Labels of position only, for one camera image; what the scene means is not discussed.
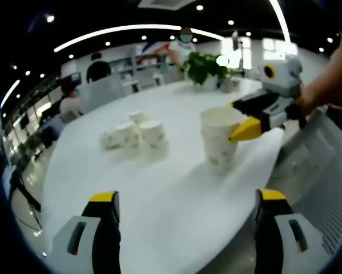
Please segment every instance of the white chair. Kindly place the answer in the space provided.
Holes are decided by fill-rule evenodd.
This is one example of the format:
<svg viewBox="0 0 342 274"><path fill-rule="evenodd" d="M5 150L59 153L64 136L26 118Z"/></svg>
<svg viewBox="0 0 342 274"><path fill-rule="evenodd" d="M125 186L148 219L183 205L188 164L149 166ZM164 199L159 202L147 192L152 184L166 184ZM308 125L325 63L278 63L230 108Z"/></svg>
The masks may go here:
<svg viewBox="0 0 342 274"><path fill-rule="evenodd" d="M154 79L155 72L156 70L154 68L146 68L136 72L134 78L138 81L140 91L157 86Z"/></svg>
<svg viewBox="0 0 342 274"><path fill-rule="evenodd" d="M321 232L322 247L328 258L332 257L342 246L342 132L316 111L306 128L281 149L279 166L291 167L285 172L288 177L280 175L280 183L285 184L281 188L300 188L302 192L292 205L294 212L301 213ZM288 191L284 194L289 200Z"/></svg>
<svg viewBox="0 0 342 274"><path fill-rule="evenodd" d="M85 113L121 97L124 94L119 74L110 75L79 89L79 100Z"/></svg>

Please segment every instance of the stacked paper cups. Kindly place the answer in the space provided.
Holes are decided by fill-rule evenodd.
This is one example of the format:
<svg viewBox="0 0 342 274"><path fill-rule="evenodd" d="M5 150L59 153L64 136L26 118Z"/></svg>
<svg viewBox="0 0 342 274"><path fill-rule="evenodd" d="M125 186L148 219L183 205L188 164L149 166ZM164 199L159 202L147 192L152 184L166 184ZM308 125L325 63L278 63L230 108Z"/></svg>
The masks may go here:
<svg viewBox="0 0 342 274"><path fill-rule="evenodd" d="M244 116L234 108L213 107L200 114L206 161L216 174L225 174L233 165L237 143L228 140Z"/></svg>
<svg viewBox="0 0 342 274"><path fill-rule="evenodd" d="M116 126L115 138L127 155L133 156L140 153L141 141L139 130L133 121L125 122Z"/></svg>
<svg viewBox="0 0 342 274"><path fill-rule="evenodd" d="M155 160L163 158L168 152L168 140L159 121L149 120L139 125L142 134L142 150L146 158Z"/></svg>

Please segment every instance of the person's arm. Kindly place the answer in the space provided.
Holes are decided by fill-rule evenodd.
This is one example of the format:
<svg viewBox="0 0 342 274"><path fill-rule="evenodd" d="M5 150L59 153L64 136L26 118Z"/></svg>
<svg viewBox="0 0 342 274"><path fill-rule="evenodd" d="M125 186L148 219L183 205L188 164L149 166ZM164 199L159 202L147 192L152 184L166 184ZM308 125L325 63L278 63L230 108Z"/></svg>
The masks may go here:
<svg viewBox="0 0 342 274"><path fill-rule="evenodd" d="M342 42L324 72L303 88L298 106L305 114L316 107L342 99Z"/></svg>
<svg viewBox="0 0 342 274"><path fill-rule="evenodd" d="M179 60L179 57L178 57L178 52L177 52L177 49L178 49L178 44L176 41L172 41L170 43L170 46L168 47L169 51L170 51L170 58L171 58L171 61L175 64L175 66L177 68L181 68L182 64Z"/></svg>
<svg viewBox="0 0 342 274"><path fill-rule="evenodd" d="M181 67L181 62L178 59L178 53L174 50L170 50L171 61L177 66Z"/></svg>

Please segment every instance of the white table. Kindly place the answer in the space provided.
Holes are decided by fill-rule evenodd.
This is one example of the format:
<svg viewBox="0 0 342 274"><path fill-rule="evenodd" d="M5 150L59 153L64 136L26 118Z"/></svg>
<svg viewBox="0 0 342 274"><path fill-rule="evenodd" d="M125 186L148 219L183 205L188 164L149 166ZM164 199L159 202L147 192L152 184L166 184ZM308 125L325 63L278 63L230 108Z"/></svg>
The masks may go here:
<svg viewBox="0 0 342 274"><path fill-rule="evenodd" d="M48 251L54 235L73 215L81 215L91 196L118 190L122 273L195 273L204 267L247 220L255 190L267 184L283 132L274 129L240 143L236 167L220 177L204 163L199 113L259 87L242 79L241 92L223 94L195 92L192 84L177 82L116 100L70 123L43 186ZM170 141L165 160L126 160L121 150L101 149L100 135L134 110L163 122ZM243 182L236 178L241 171Z"/></svg>

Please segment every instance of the paper cup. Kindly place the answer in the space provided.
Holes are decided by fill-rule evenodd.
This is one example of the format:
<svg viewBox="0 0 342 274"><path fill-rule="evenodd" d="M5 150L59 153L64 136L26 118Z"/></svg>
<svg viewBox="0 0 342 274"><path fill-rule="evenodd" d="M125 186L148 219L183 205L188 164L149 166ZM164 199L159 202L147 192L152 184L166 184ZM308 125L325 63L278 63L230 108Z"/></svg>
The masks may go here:
<svg viewBox="0 0 342 274"><path fill-rule="evenodd" d="M237 143L203 136L203 144L206 162L214 173L225 174L231 170Z"/></svg>
<svg viewBox="0 0 342 274"><path fill-rule="evenodd" d="M133 121L119 124L114 129L116 142L130 155L140 152L140 137L137 126Z"/></svg>
<svg viewBox="0 0 342 274"><path fill-rule="evenodd" d="M167 155L168 140L162 123L150 120L139 125L143 151L147 158L157 159Z"/></svg>
<svg viewBox="0 0 342 274"><path fill-rule="evenodd" d="M228 139L231 132L244 120L235 108L213 107L200 114L202 133L209 138Z"/></svg>
<svg viewBox="0 0 342 274"><path fill-rule="evenodd" d="M129 113L129 118L136 124L141 124L147 120L143 111L134 111Z"/></svg>
<svg viewBox="0 0 342 274"><path fill-rule="evenodd" d="M119 143L115 140L113 131L105 131L100 137L100 142L105 150L109 150L119 145Z"/></svg>
<svg viewBox="0 0 342 274"><path fill-rule="evenodd" d="M228 172L237 148L228 138L243 121L243 114L234 108L213 107L203 111L200 119L207 163L217 174Z"/></svg>

